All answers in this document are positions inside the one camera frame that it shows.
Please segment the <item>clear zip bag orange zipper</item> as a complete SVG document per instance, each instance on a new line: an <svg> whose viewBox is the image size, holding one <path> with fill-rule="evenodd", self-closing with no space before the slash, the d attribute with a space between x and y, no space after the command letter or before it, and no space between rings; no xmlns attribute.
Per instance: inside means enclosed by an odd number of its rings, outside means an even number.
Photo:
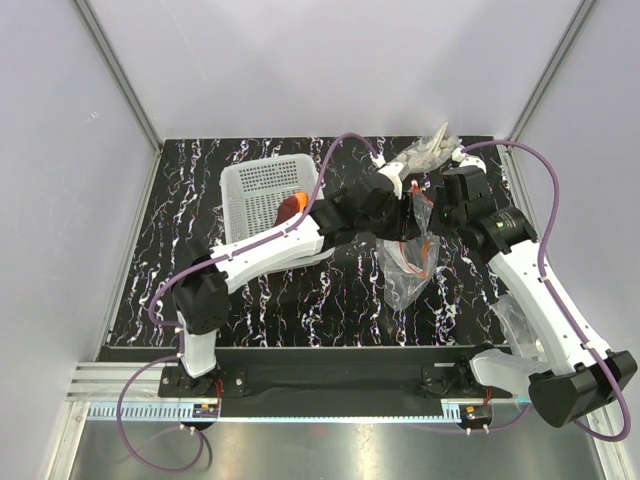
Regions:
<svg viewBox="0 0 640 480"><path fill-rule="evenodd" d="M419 235L405 242L376 240L384 301L394 312L405 310L418 299L435 273L439 256L440 238L429 225L433 202L416 180L411 181L410 199Z"/></svg>

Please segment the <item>red orange papaya slice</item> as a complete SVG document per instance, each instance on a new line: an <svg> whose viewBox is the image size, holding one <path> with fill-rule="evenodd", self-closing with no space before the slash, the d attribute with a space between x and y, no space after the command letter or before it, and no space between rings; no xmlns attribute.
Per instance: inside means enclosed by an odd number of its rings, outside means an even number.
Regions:
<svg viewBox="0 0 640 480"><path fill-rule="evenodd" d="M296 192L285 199L277 208L275 226L281 225L299 213L303 213L309 203L309 196L305 192Z"/></svg>

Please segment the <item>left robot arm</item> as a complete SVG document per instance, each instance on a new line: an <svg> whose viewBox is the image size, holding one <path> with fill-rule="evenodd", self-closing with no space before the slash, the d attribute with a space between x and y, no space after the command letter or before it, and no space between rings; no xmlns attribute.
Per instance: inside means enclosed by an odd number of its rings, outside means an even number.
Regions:
<svg viewBox="0 0 640 480"><path fill-rule="evenodd" d="M217 332L228 321L229 296L256 277L286 270L291 263L309 264L316 256L353 242L360 233L392 242L421 234L412 195L384 188L341 189L317 200L306 215L236 244L188 268L171 289L183 329L179 360L181 384L196 396L215 386Z"/></svg>

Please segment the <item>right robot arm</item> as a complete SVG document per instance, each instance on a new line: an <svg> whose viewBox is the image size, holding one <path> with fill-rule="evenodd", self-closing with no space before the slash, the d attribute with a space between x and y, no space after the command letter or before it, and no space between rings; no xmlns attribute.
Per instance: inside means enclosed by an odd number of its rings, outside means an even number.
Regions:
<svg viewBox="0 0 640 480"><path fill-rule="evenodd" d="M547 287L556 277L538 257L535 230L519 209L497 208L481 168L452 168L442 178L433 226L457 234L499 277L544 353L537 360L477 347L454 371L457 390L472 397L494 387L523 396L555 428L610 404L638 370L631 353L613 351L561 287Z"/></svg>

